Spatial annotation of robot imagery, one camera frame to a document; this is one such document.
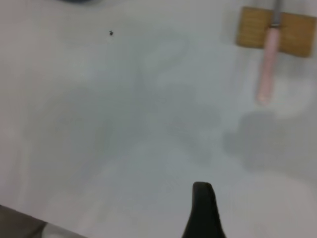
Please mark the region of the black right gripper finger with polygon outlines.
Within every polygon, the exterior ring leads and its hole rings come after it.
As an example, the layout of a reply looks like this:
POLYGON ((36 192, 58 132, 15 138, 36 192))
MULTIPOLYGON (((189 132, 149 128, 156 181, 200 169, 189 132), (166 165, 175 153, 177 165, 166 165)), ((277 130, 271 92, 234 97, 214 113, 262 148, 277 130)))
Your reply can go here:
POLYGON ((184 238, 226 238, 216 195, 211 184, 206 182, 193 184, 191 213, 182 236, 184 238))

